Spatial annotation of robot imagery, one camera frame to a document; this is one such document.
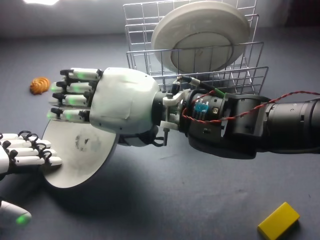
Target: yellow sponge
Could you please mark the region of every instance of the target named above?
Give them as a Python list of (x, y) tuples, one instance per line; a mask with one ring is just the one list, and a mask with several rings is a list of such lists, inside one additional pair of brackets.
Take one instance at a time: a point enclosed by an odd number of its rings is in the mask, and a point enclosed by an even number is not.
[(292, 226), (299, 217), (300, 215), (287, 202), (284, 202), (259, 224), (258, 231), (267, 240), (276, 240)]

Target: table surface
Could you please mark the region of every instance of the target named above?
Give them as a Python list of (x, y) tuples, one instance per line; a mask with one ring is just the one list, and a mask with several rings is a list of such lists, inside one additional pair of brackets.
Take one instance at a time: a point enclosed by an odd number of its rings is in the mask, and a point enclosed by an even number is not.
[[(255, 39), (265, 42), (260, 66), (270, 67), (262, 95), (320, 91), (319, 28), (261, 28)], [(31, 95), (33, 78), (56, 82), (61, 69), (127, 67), (126, 51), (124, 35), (1, 41), (1, 132), (44, 132), (50, 94)], [(257, 225), (283, 202), (301, 216), (288, 239), (320, 238), (318, 155), (220, 158), (194, 150), (176, 131), (167, 147), (118, 146), (109, 164), (73, 190), (25, 174), (5, 177), (0, 194), (32, 214), (26, 228), (0, 230), (1, 240), (260, 240)]]

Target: dish rack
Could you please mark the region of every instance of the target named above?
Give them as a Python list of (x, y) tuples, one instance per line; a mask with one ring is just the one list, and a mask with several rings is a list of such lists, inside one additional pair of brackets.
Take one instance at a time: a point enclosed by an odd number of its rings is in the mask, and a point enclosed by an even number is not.
[[(263, 42), (254, 42), (255, 33), (259, 21), (259, 15), (255, 14), (257, 0), (220, 0), (219, 2), (236, 7), (245, 15), (251, 28), (249, 42), (232, 46), (210, 46), (184, 49), (152, 50), (152, 33), (162, 18), (172, 10), (198, 0), (164, 0), (153, 2), (130, 3), (123, 5), (125, 15), (125, 34), (129, 51), (126, 53), (128, 67), (142, 71), (152, 76), (164, 91), (170, 90), (173, 81), (178, 76), (192, 76), (201, 81), (212, 84), (223, 92), (233, 94), (255, 94), (259, 95), (268, 73), (268, 67), (259, 67), (260, 57), (263, 51)], [(219, 48), (244, 49), (242, 55), (232, 64), (223, 66), (219, 71), (213, 71), (208, 66), (206, 71), (183, 74), (182, 72), (167, 69), (161, 60), (155, 56), (155, 52), (162, 53), (176, 51), (177, 66), (179, 69), (179, 53), (182, 51), (193, 51), (193, 69), (197, 65), (196, 54), (199, 51), (211, 52), (211, 56)]]

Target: ceiling light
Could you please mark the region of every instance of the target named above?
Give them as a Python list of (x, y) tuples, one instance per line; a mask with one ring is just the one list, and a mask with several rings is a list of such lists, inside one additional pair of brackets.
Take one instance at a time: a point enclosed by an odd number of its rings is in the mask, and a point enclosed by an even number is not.
[(59, 0), (23, 0), (26, 4), (44, 4), (53, 5)]

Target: plate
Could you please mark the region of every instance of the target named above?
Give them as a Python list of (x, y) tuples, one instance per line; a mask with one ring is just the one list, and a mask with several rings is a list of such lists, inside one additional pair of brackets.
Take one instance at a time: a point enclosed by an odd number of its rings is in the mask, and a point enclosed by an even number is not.
[(155, 51), (169, 70), (205, 73), (236, 61), (245, 49), (237, 44), (246, 43), (249, 37), (248, 20), (239, 10), (223, 2), (198, 1), (169, 12), (155, 27), (151, 46), (154, 50), (183, 49)]
[(72, 188), (92, 177), (112, 156), (117, 135), (90, 124), (51, 120), (43, 138), (62, 159), (58, 169), (43, 168), (45, 179), (57, 188)]

